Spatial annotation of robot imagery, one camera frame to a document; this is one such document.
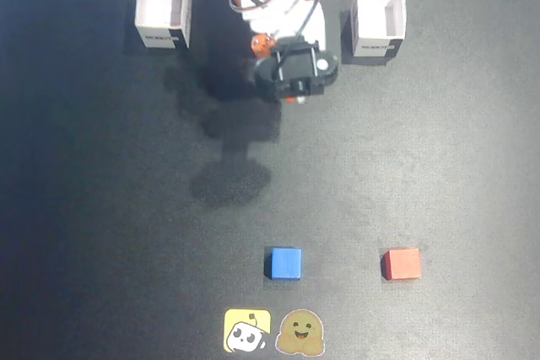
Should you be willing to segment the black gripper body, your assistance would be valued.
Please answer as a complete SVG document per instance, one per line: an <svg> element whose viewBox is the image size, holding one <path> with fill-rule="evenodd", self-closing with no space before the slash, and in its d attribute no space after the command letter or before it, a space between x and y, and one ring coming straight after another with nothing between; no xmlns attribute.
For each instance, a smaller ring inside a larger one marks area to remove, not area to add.
<svg viewBox="0 0 540 360"><path fill-rule="evenodd" d="M285 37L253 71L257 90L269 99L299 99L324 94L338 77L338 60L318 42Z"/></svg>

